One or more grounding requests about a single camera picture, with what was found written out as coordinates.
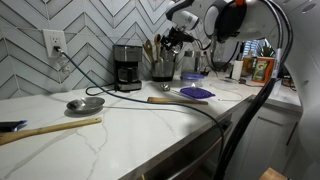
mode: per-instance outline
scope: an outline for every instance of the purple lid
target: purple lid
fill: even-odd
[[[182,79],[189,79],[189,80],[199,80],[199,79],[204,79],[204,76],[201,74],[192,74],[192,73],[186,73],[186,74],[181,74],[180,76]]]
[[[207,90],[204,90],[201,88],[194,88],[194,87],[182,88],[180,92],[190,97],[193,97],[195,99],[204,99],[204,98],[216,96],[215,94],[212,94]]]

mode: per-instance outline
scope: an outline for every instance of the coffee maker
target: coffee maker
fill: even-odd
[[[113,45],[114,83],[117,91],[141,89],[138,64],[142,61],[142,47]]]

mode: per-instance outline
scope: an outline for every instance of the wooden stick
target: wooden stick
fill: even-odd
[[[29,136],[45,134],[45,133],[50,133],[50,132],[60,131],[65,129],[71,129],[71,128],[90,125],[90,124],[96,124],[96,123],[100,123],[101,121],[102,121],[101,118],[92,118],[92,119],[85,119],[85,120],[75,121],[70,123],[58,124],[54,126],[43,127],[39,129],[2,133],[0,134],[0,146],[25,138],[25,137],[29,137]]]
[[[180,99],[167,99],[167,98],[158,98],[158,97],[149,97],[148,102],[156,103],[182,103],[182,104],[200,104],[208,105],[207,101],[193,101],[193,100],[180,100]]]

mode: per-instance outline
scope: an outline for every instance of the white robot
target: white robot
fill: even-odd
[[[174,34],[192,30],[201,19],[213,45],[215,40],[266,38],[276,47],[278,27],[266,2],[272,3],[270,0],[175,0],[169,3],[166,16],[177,25]],[[300,141],[314,160],[304,179],[320,179],[320,0],[273,0],[272,4],[283,9],[294,33],[285,66],[294,80],[303,107],[298,126]],[[183,40],[183,36],[172,38]],[[278,49],[276,59],[280,59],[281,53]]]

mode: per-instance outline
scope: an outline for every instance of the metal spoon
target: metal spoon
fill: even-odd
[[[162,84],[160,84],[160,88],[162,89],[162,91],[169,91],[169,92],[171,92],[171,93],[173,93],[173,94],[176,94],[176,95],[185,97],[185,98],[187,98],[187,99],[191,99],[191,100],[194,100],[194,101],[199,101],[198,99],[195,99],[195,98],[193,98],[193,97],[190,97],[190,96],[188,96],[188,95],[185,95],[185,94],[183,94],[183,93],[181,93],[181,92],[179,92],[179,91],[175,91],[175,90],[170,89],[169,84],[162,83]]]

